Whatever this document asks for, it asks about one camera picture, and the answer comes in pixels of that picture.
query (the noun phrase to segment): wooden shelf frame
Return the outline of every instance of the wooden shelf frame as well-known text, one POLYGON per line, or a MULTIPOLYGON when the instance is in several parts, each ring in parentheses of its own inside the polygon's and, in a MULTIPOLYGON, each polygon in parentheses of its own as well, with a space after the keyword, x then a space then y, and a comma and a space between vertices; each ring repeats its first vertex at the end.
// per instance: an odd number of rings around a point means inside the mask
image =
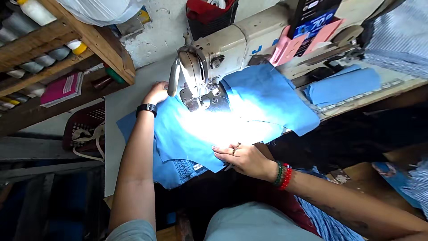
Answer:
POLYGON ((39 82, 51 75, 57 74, 66 68, 69 68, 84 59, 92 56, 94 52, 90 49, 84 51, 81 55, 70 54, 66 59, 54 63, 51 67, 44 68, 41 72, 34 74, 26 79, 9 78, 0 82, 0 97, 12 94, 18 90, 22 90, 30 84, 39 82))
POLYGON ((57 19, 63 19, 78 32, 81 40, 128 84, 134 84, 135 68, 129 53, 106 27, 99 28, 77 20, 56 0, 38 0, 57 19))
POLYGON ((23 128, 47 120, 129 86, 127 83, 118 84, 113 82, 103 90, 95 89, 91 85, 91 82, 105 75, 104 69, 85 75, 83 78, 81 95, 49 108, 41 107, 40 98, 36 97, 8 110, 7 113, 0 118, 0 137, 13 134, 23 128))
POLYGON ((0 72, 12 70, 79 37, 69 24, 58 19, 0 47, 0 72))

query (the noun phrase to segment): white plastic bag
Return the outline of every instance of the white plastic bag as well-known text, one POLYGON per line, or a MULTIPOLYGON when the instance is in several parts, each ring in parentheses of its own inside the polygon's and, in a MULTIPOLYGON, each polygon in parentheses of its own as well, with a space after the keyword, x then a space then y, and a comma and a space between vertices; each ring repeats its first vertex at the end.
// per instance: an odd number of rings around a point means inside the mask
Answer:
POLYGON ((97 26, 121 24, 143 6, 143 0, 56 0, 78 20, 97 26))

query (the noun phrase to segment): gray sleeve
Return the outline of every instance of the gray sleeve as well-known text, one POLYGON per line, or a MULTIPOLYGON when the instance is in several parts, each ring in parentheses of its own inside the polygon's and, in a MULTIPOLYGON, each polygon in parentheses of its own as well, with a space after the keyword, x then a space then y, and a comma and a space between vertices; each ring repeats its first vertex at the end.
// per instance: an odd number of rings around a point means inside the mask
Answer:
POLYGON ((136 219, 115 228, 106 241, 156 241, 156 233, 149 222, 136 219))

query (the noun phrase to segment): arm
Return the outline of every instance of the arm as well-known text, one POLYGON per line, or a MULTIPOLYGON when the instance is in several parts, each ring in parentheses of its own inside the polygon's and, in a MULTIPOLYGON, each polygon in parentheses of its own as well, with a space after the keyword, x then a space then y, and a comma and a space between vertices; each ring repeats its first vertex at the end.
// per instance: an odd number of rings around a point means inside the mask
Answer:
MULTIPOLYGON (((168 96, 167 82, 153 85, 142 104, 162 102, 168 96)), ((151 111, 140 111, 123 151, 110 214, 109 230, 134 219, 155 227, 155 189, 153 185, 153 129, 151 111)))
MULTIPOLYGON (((250 177, 274 182, 278 165, 264 157, 254 145, 215 148, 219 159, 235 165, 250 177)), ((321 178, 293 170, 287 191, 305 199, 362 236, 374 240, 418 240, 428 238, 428 223, 371 196, 321 178)))

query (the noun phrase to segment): light blue shirt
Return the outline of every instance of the light blue shirt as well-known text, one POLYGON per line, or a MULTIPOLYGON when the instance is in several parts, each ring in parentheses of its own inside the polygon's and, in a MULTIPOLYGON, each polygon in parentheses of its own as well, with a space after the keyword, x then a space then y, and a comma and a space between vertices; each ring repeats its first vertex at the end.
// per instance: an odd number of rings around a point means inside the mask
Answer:
MULTIPOLYGON (((156 233, 145 220, 132 220, 113 230, 107 241, 155 241, 156 233)), ((281 211, 262 203, 248 202, 218 211, 208 225, 206 241, 322 241, 297 226, 281 211)))

